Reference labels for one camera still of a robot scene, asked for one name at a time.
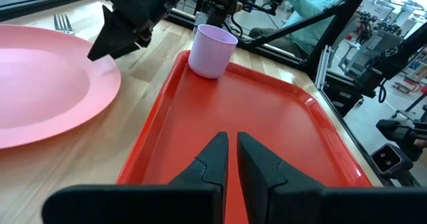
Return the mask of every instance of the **red tray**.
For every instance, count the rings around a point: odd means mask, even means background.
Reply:
[[[245,131],[329,187],[371,186],[323,109],[299,87],[230,63],[218,80],[199,77],[180,53],[117,184],[166,184],[219,131],[230,140],[227,223],[247,223],[237,166]]]

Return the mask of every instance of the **pink plate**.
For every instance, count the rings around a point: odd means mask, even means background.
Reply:
[[[57,31],[0,25],[0,149],[68,131],[104,110],[121,75],[110,56]]]

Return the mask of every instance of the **teal shirt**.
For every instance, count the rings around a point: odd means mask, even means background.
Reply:
[[[294,13],[283,27],[300,22],[315,14],[321,13],[324,9],[331,7],[339,0],[288,0],[294,6]],[[289,38],[301,47],[306,53],[310,54],[317,45],[320,37],[325,33],[333,17],[327,18],[304,27],[298,31],[289,34]]]

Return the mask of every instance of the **plastic cup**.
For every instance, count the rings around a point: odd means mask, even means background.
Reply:
[[[199,25],[189,54],[189,67],[205,78],[221,77],[237,44],[237,38],[231,33],[211,25]]]

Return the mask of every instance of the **table surface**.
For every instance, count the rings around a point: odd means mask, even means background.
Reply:
[[[54,29],[53,14],[65,13],[76,36],[93,42],[103,25],[103,4],[111,6],[104,0],[84,0],[4,23]],[[123,80],[118,96],[106,110],[66,133],[0,150],[0,223],[40,223],[42,203],[62,187],[115,183],[175,56],[190,49],[192,40],[190,30],[167,21],[160,22],[153,30],[147,49],[117,59]],[[236,49],[232,61],[293,83],[310,93],[324,108],[372,184],[381,186],[305,73],[242,49]]]

